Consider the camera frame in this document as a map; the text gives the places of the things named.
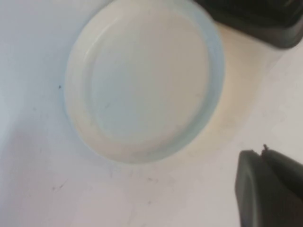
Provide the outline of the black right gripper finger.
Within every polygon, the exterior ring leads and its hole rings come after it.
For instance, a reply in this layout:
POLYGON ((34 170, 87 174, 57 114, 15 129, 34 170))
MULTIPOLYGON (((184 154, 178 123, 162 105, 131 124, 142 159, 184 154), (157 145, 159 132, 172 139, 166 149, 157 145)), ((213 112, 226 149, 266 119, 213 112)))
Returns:
POLYGON ((235 195, 242 227, 303 225, 303 165, 267 146, 239 153, 235 195))

